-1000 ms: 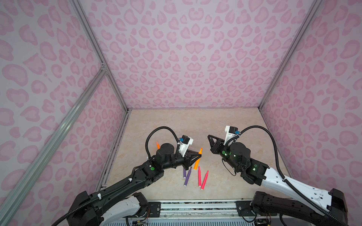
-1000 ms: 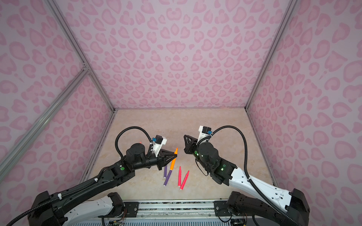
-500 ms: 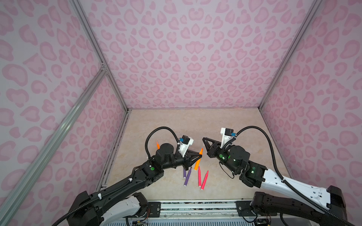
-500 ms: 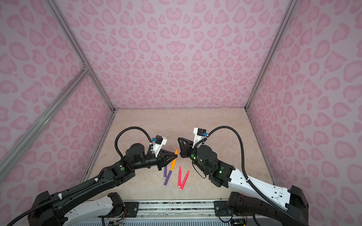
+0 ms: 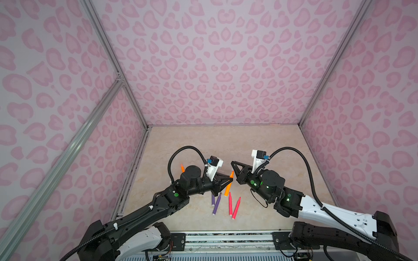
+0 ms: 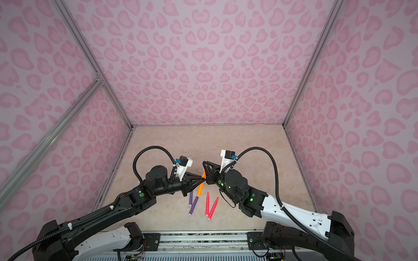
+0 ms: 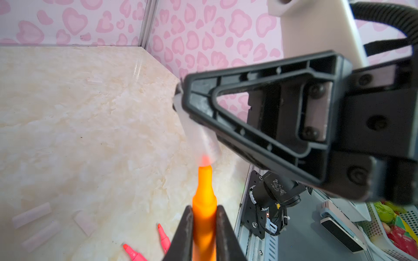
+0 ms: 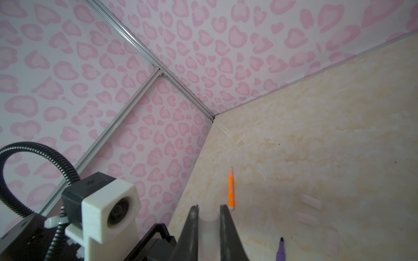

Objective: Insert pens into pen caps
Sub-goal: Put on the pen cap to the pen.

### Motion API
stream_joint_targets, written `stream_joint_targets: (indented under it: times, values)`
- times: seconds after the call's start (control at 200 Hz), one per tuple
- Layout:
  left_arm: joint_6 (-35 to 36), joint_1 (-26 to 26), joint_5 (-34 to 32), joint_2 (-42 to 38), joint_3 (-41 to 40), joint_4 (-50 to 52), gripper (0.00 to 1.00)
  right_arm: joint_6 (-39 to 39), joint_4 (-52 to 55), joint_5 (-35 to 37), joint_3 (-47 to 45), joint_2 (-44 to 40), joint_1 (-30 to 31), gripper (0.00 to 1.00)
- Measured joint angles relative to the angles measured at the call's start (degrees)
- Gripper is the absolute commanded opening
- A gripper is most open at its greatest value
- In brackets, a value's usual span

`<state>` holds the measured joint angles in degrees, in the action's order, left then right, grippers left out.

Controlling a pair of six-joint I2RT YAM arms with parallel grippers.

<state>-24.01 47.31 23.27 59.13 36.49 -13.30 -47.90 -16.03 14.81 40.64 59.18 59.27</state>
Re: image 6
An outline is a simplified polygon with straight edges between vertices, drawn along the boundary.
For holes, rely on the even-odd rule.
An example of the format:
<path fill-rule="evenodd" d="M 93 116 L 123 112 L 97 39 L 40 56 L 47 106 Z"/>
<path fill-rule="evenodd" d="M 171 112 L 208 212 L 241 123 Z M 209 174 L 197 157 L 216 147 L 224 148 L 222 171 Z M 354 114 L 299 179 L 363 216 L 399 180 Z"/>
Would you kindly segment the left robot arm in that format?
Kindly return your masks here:
<path fill-rule="evenodd" d="M 52 220 L 41 228 L 31 248 L 36 261 L 71 261 L 82 242 L 119 221 L 138 215 L 156 204 L 160 195 L 182 192 L 183 196 L 199 187 L 204 179 L 186 172 L 182 179 L 168 178 L 167 169 L 154 166 L 146 179 L 133 189 L 122 192 L 109 205 L 74 220 L 58 224 Z"/>

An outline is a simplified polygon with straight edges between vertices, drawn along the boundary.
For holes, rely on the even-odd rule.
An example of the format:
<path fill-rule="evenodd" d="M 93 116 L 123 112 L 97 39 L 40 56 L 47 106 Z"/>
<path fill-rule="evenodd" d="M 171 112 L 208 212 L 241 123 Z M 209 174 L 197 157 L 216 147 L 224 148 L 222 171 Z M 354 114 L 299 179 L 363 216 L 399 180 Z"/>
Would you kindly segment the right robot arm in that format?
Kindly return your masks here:
<path fill-rule="evenodd" d="M 248 185 L 237 170 L 203 162 L 207 184 L 215 184 L 246 216 L 267 219 L 261 240 L 270 249 L 282 246 L 314 250 L 329 261 L 354 261 L 355 232 L 346 217 L 315 213 L 279 202 L 274 196 Z"/>

